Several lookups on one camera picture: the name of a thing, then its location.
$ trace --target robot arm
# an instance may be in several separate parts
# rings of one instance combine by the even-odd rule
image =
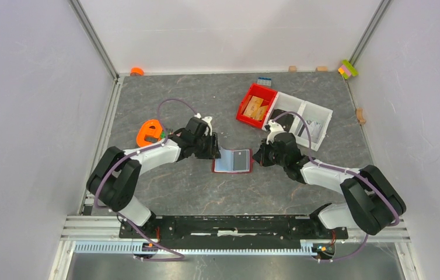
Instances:
[[[181,128],[160,142],[138,149],[120,150],[108,148],[89,177],[86,188],[96,191],[105,174],[125,155],[135,154],[123,162],[102,187],[99,200],[112,211],[120,212],[136,225],[142,226],[153,215],[134,196],[139,175],[166,163],[181,161],[192,154],[198,159],[220,158],[217,135],[212,131],[211,117],[201,119],[197,115]]]
[[[330,168],[320,167],[321,161],[311,161],[308,156],[301,154],[292,133],[285,132],[274,121],[269,121],[268,125],[270,134],[262,140],[260,149],[253,155],[255,161],[261,166],[280,165],[287,176],[295,181],[319,185],[344,196],[346,204],[324,205],[313,213],[327,229],[358,226],[364,232],[376,235],[394,221],[385,203],[375,193],[368,193],[371,189],[347,172],[366,178],[399,215],[406,211],[404,201],[376,166],[348,169],[325,163]]]

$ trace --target white container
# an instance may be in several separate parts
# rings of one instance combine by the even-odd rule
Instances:
[[[301,100],[283,92],[278,92],[272,106],[268,109],[268,117],[263,124],[263,130],[266,131],[265,125],[268,124],[268,120],[270,120],[271,114],[275,109],[294,111],[301,115],[307,123],[314,122],[313,125],[308,125],[310,132],[313,132],[312,128],[316,129],[311,133],[311,150],[318,151],[326,136],[333,110]],[[289,132],[294,134],[297,144],[304,147],[309,146],[307,132],[303,130],[302,122],[297,116],[294,116],[294,121]]]

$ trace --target red box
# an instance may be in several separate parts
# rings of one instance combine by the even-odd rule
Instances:
[[[251,96],[256,96],[263,99],[261,107],[268,105],[268,109],[266,110],[265,115],[263,115],[263,119],[261,119],[261,121],[257,121],[253,118],[246,117],[245,115],[242,114],[244,113],[244,110],[246,109],[246,106],[249,103]],[[254,127],[262,128],[265,122],[265,118],[268,114],[268,111],[270,110],[271,104],[273,103],[273,100],[275,100],[276,96],[277,96],[276,90],[272,90],[267,87],[260,86],[256,83],[252,84],[249,90],[247,91],[246,96],[239,105],[239,111],[237,111],[236,119],[238,121],[252,125]]]

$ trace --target white wall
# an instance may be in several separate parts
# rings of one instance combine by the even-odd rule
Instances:
[[[314,71],[351,56],[380,0],[81,0],[118,72]]]
[[[374,160],[407,204],[425,279],[440,279],[440,1],[394,1],[356,66]]]
[[[0,279],[47,279],[112,80],[68,1],[0,1]]]

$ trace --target open book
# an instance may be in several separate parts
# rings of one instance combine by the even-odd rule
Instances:
[[[253,170],[251,149],[226,150],[220,147],[220,159],[213,160],[214,173],[248,173]]]

